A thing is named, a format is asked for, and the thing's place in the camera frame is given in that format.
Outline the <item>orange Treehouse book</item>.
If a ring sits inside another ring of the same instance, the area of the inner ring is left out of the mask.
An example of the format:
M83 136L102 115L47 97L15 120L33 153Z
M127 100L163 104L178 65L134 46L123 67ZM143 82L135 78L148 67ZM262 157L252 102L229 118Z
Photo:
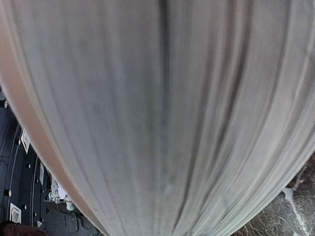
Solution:
M312 0L3 0L0 84L107 236L228 236L315 150Z

